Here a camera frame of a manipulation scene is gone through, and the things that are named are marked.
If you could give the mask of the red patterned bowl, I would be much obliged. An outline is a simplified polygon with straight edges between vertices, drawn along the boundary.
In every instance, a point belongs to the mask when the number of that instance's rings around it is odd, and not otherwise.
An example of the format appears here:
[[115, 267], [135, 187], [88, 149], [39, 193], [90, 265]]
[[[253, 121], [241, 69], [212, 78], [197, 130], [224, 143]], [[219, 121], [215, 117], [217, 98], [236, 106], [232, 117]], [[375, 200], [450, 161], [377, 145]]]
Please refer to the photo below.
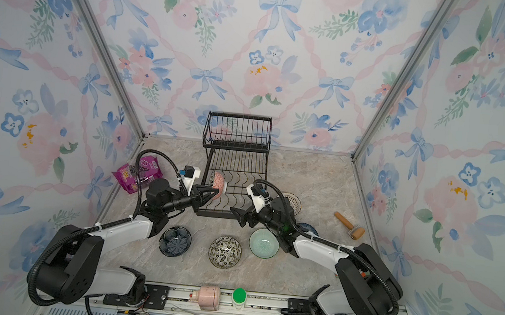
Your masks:
[[223, 194], [226, 193], [227, 190], [227, 181], [225, 180], [225, 176], [219, 172], [215, 171], [214, 176], [212, 178], [212, 188], [217, 190], [216, 195], [213, 197], [213, 200], [219, 199]]

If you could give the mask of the dark blue striped bowl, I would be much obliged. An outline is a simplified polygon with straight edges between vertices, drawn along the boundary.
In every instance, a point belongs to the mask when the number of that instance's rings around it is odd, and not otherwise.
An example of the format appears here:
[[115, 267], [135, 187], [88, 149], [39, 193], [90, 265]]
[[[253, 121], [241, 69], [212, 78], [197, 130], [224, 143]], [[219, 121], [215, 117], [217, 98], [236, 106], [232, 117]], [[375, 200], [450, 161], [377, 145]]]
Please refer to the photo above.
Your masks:
[[191, 247], [192, 235], [188, 229], [177, 226], [167, 229], [159, 240], [159, 250], [167, 257], [178, 257]]

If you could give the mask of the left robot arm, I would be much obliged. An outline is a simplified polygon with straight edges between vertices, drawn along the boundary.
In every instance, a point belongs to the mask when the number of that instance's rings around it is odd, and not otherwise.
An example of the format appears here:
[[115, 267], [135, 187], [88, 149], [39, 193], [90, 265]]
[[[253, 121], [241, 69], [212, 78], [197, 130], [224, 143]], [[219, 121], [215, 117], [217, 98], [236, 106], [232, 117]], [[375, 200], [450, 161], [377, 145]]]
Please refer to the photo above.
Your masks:
[[[178, 187], [168, 180], [157, 179], [143, 188], [140, 165], [150, 154], [171, 165]], [[164, 153], [146, 149], [135, 159], [137, 201], [127, 218], [81, 229], [62, 227], [32, 265], [27, 276], [29, 299], [40, 307], [57, 303], [72, 304], [81, 298], [114, 294], [129, 306], [142, 304], [147, 297], [146, 277], [129, 267], [117, 270], [99, 266], [104, 254], [129, 243], [157, 236], [169, 222], [188, 208], [198, 211], [220, 194], [220, 189], [196, 183], [200, 169], [179, 169]]]

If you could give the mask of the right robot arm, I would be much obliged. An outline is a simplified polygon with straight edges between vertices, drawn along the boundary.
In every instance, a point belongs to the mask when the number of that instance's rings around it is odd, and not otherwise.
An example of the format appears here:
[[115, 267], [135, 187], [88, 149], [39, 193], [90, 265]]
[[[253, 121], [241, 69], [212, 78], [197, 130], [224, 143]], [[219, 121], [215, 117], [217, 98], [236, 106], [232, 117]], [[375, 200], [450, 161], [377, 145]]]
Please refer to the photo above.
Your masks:
[[320, 287], [303, 315], [398, 315], [403, 290], [372, 246], [342, 245], [304, 231], [288, 199], [268, 181], [255, 180], [246, 191], [250, 206], [230, 209], [240, 226], [264, 225], [284, 252], [338, 276], [340, 286]]

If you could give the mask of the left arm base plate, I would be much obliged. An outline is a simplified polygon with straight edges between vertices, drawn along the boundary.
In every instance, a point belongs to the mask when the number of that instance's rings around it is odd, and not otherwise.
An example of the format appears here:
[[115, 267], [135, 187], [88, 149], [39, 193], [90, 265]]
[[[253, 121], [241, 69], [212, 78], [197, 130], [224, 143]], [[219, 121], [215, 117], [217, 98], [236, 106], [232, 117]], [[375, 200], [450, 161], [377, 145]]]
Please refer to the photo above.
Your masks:
[[169, 286], [159, 284], [146, 284], [142, 290], [140, 300], [134, 303], [128, 296], [109, 294], [103, 299], [103, 304], [123, 308], [142, 308], [149, 310], [161, 310], [165, 308], [169, 298]]

